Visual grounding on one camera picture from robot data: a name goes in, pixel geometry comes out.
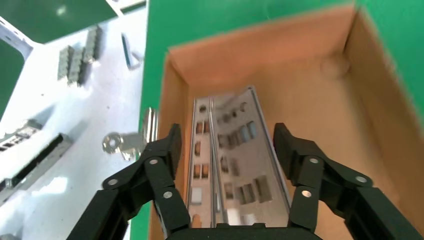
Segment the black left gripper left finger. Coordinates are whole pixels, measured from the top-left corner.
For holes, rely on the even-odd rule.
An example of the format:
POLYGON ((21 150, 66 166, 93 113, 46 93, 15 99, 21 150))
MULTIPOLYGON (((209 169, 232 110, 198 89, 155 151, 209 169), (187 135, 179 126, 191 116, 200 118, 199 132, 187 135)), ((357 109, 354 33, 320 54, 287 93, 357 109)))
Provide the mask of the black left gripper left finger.
POLYGON ((190 228, 189 212, 174 182, 181 150, 181 127, 174 123, 166 137, 146 145, 136 162, 104 180, 67 238, 121 240, 128 221, 150 201, 165 237, 190 228))

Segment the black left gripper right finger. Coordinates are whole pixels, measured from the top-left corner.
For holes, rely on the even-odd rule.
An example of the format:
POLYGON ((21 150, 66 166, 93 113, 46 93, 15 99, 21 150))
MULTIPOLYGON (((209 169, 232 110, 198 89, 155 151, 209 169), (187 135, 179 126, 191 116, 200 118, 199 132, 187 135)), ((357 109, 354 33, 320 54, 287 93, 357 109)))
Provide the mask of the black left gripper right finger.
POLYGON ((295 187, 288 227, 315 233, 319 202, 343 219, 355 240, 420 240, 422 235, 366 175, 327 157, 311 140, 276 123, 273 146, 295 187))

